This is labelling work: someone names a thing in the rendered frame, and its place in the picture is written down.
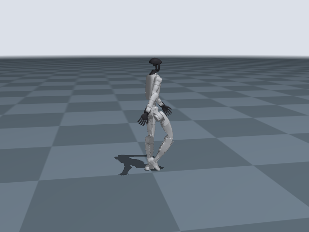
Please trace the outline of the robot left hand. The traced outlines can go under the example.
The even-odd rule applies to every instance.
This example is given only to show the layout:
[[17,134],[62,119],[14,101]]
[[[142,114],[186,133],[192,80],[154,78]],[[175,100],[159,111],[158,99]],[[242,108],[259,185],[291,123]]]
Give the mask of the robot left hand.
[[[162,102],[163,103],[163,102]],[[163,112],[166,114],[167,113],[167,111],[168,111],[168,113],[170,114],[170,110],[169,109],[171,109],[170,107],[168,107],[168,106],[166,106],[164,103],[163,103],[163,106],[160,106],[161,108],[162,108],[162,110],[163,110]],[[170,111],[170,112],[169,112]],[[167,114],[168,114],[167,113]],[[172,113],[172,112],[171,112]],[[167,114],[166,114],[166,116],[167,116]],[[168,114],[168,115],[169,115]]]

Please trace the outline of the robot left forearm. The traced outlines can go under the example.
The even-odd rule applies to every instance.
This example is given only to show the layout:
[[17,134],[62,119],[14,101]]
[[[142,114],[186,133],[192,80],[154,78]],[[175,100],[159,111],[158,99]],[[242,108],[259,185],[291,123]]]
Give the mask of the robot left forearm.
[[160,98],[158,98],[158,100],[156,100],[156,102],[157,102],[160,106],[163,106],[163,103],[161,102]]

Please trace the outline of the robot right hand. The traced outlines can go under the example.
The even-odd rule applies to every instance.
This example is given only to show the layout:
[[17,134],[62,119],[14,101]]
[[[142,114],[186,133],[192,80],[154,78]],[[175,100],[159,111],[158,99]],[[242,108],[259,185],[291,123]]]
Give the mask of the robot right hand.
[[[150,113],[150,112],[149,112]],[[142,114],[141,115],[141,118],[138,120],[138,122],[140,121],[140,123],[142,122],[142,120],[143,120],[143,122],[141,123],[141,125],[144,123],[145,124],[145,122],[146,122],[146,124],[148,124],[148,114],[149,114],[148,112],[146,112],[146,108],[145,108],[145,110],[144,110],[144,114]],[[140,124],[139,123],[139,124]],[[143,124],[143,126],[144,126],[144,124]]]

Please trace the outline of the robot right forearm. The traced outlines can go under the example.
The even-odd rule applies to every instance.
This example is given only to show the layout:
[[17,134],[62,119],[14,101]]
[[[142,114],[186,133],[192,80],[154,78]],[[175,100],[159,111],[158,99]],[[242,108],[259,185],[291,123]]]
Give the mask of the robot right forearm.
[[157,93],[154,93],[150,98],[149,98],[149,102],[148,105],[146,106],[146,112],[150,112],[152,105],[154,104],[156,98],[158,97]]

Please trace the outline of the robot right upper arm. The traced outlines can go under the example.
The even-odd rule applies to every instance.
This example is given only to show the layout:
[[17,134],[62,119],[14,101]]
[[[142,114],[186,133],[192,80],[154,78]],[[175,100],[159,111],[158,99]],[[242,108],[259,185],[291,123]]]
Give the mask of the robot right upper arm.
[[158,91],[161,82],[162,82],[162,78],[160,78],[159,76],[155,76],[151,96]]

